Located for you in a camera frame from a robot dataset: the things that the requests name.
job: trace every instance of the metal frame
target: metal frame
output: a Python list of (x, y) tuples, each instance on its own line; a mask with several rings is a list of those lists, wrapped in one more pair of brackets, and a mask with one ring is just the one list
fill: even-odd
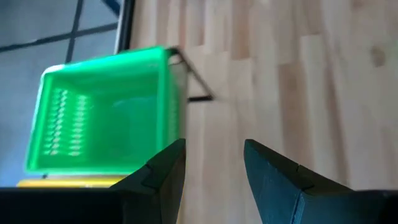
[[(115, 53), (118, 54), (124, 50), (130, 49), (130, 40), (132, 37), (132, 25), (134, 19), (134, 9), (136, 0), (124, 0), (122, 5), (122, 14), (119, 15), (119, 26), (118, 34), (116, 39)], [(207, 85), (206, 81), (199, 75), (192, 63), (187, 59), (186, 56), (178, 47), (171, 47), (168, 49), (170, 56), (178, 55), (181, 58), (181, 62), (187, 67), (188, 73), (192, 74), (194, 79), (199, 83), (199, 85), (206, 92), (204, 96), (190, 96), (188, 97), (188, 102), (203, 102), (203, 101), (213, 101), (215, 95)]]

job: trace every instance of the basket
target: basket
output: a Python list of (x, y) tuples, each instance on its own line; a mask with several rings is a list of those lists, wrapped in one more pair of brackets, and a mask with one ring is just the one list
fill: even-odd
[(44, 71), (26, 171), (130, 174), (180, 135), (179, 90), (163, 47)]

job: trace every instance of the wood plank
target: wood plank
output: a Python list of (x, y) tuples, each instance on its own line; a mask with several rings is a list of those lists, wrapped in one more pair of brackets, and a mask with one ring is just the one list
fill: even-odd
[(251, 8), (252, 84), (258, 131), (256, 140), (285, 154), (271, 10), (271, 4), (261, 1), (256, 1)]
[(398, 1), (386, 0), (386, 22), (388, 32), (394, 40), (398, 39)]
[(227, 48), (228, 1), (205, 0), (205, 53), (220, 53)]
[(230, 146), (229, 177), (232, 192), (228, 203), (228, 223), (261, 223), (259, 212), (251, 192), (244, 165), (244, 140), (258, 139), (256, 104), (252, 86), (252, 60), (232, 60), (229, 65), (229, 89), (233, 120), (229, 125), (233, 131), (234, 144)]
[(157, 45), (167, 45), (168, 30), (170, 30), (169, 17), (172, 16), (170, 15), (170, 3), (171, 0), (157, 0), (156, 2), (156, 14), (152, 16), (156, 18)]
[[(196, 69), (203, 73), (205, 58), (202, 47), (194, 47), (186, 51), (187, 56), (195, 64)], [(187, 128), (187, 164), (183, 200), (181, 202), (181, 223), (201, 223), (203, 216), (203, 138), (205, 134), (205, 104), (188, 104)]]
[(185, 8), (185, 47), (203, 44), (204, 1), (186, 0)]
[[(205, 57), (205, 77), (210, 86), (227, 85), (228, 54)], [(229, 95), (227, 88), (219, 88), (216, 95)], [(226, 223), (228, 216), (228, 160), (230, 149), (229, 104), (221, 99), (205, 105), (205, 135), (203, 137), (203, 217), (202, 223)]]
[(309, 169), (313, 157), (309, 151), (308, 111), (301, 63), (279, 65), (279, 94), (286, 156)]
[(231, 42), (229, 50), (232, 59), (249, 57), (249, 1), (231, 0), (231, 28), (229, 36)]
[(325, 177), (346, 182), (345, 170), (340, 170), (345, 161), (344, 153), (335, 139), (338, 130), (333, 129), (335, 123), (332, 110), (328, 106), (328, 85), (326, 52), (320, 35), (308, 35), (301, 38), (301, 54), (303, 73), (305, 75), (306, 97), (308, 102), (308, 130), (310, 150), (313, 156), (313, 169)]
[(182, 25), (183, 0), (170, 0), (167, 22), (167, 45), (177, 46), (180, 43), (180, 27)]
[(383, 100), (380, 83), (392, 75), (383, 59), (389, 43), (385, 8), (379, 1), (351, 3), (323, 1), (349, 183), (355, 189), (388, 188), (393, 183), (386, 158), (394, 155), (381, 132), (382, 110), (391, 102)]
[(297, 28), (293, 0), (272, 0), (272, 21), (278, 64), (292, 63), (298, 57)]
[(181, 48), (185, 48), (186, 44), (185, 44), (185, 33), (186, 33), (186, 26), (187, 26), (187, 0), (181, 0), (181, 18), (180, 18), (180, 30), (179, 30), (179, 34), (180, 34), (180, 47)]
[(157, 43), (157, 1), (136, 1), (131, 39), (133, 48), (150, 47)]
[(294, 1), (294, 15), (298, 35), (315, 35), (322, 31), (322, 12), (320, 0)]

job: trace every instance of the yellow object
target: yellow object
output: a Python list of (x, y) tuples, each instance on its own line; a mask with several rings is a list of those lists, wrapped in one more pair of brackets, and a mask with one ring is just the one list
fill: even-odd
[(110, 187), (124, 177), (22, 180), (18, 187)]

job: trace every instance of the tiled floor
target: tiled floor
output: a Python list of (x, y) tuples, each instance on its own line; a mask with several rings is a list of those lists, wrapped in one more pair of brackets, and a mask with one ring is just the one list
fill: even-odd
[[(0, 49), (72, 30), (78, 0), (3, 0)], [(118, 18), (100, 1), (84, 0), (78, 30), (114, 24)], [(76, 38), (72, 61), (113, 54), (116, 30)], [(65, 63), (69, 40), (0, 52), (0, 187), (28, 175), (25, 153), (41, 73)]]

